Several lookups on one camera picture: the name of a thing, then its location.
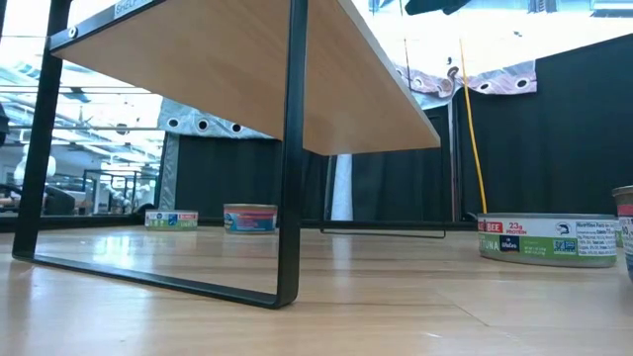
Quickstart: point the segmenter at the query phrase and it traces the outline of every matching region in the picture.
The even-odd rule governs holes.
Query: green and white can label
[[[507,259],[615,262],[617,220],[479,219],[480,252]]]
[[[148,211],[145,227],[154,230],[194,230],[198,227],[198,213],[175,211]]]

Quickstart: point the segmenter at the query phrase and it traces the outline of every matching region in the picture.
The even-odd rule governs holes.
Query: can label
[[[633,205],[622,204],[617,206],[617,215],[619,217],[633,217]]]
[[[615,260],[617,220],[480,219],[480,251],[557,260]]]
[[[275,212],[227,211],[225,228],[231,232],[273,232]]]
[[[633,255],[633,218],[620,217],[620,223],[622,225],[624,253]]]
[[[145,227],[161,230],[192,230],[198,227],[198,213],[158,212],[145,213]]]

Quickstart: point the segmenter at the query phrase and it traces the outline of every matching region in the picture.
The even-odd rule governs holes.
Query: metal can lid
[[[146,213],[163,213],[163,214],[197,214],[196,211],[177,211],[177,210],[161,210],[161,209],[148,209]]]
[[[633,194],[633,186],[619,187],[611,191],[611,195],[613,195],[613,197],[622,194]]]
[[[264,204],[225,204],[225,209],[231,209],[231,208],[255,208],[255,209],[277,210],[277,206],[264,205]]]
[[[549,214],[549,213],[491,213],[477,214],[479,219],[570,219],[570,220],[615,220],[607,214]]]

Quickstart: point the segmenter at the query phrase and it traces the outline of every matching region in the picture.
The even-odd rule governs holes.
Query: tin can
[[[274,233],[277,207],[254,204],[225,204],[228,233]]]
[[[198,228],[198,212],[150,210],[145,228],[157,231],[191,231]]]
[[[480,253],[500,261],[611,267],[617,259],[615,216],[480,214]]]
[[[633,281],[633,186],[616,188],[613,198],[617,204],[617,215],[622,226],[622,242],[629,277]]]

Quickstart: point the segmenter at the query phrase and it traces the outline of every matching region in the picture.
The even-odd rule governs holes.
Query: black backdrop
[[[489,212],[614,214],[611,189],[633,184],[633,35],[538,59],[538,92],[471,91]],[[463,92],[463,203],[481,211]]]
[[[442,149],[355,154],[352,206],[356,221],[451,220],[450,151],[446,107],[425,111]]]
[[[446,108],[427,112],[445,143],[446,112]],[[444,152],[443,166],[440,152]],[[196,210],[205,218],[221,218],[223,204],[278,204],[280,154],[281,142],[273,139],[180,136],[176,209]],[[326,160],[305,152],[304,219],[317,220],[322,216]],[[447,146],[443,150],[354,155],[354,219],[450,220],[448,160]]]
[[[279,204],[281,143],[180,136],[176,209],[221,218],[223,204]],[[322,215],[326,162],[305,151],[304,219]]]

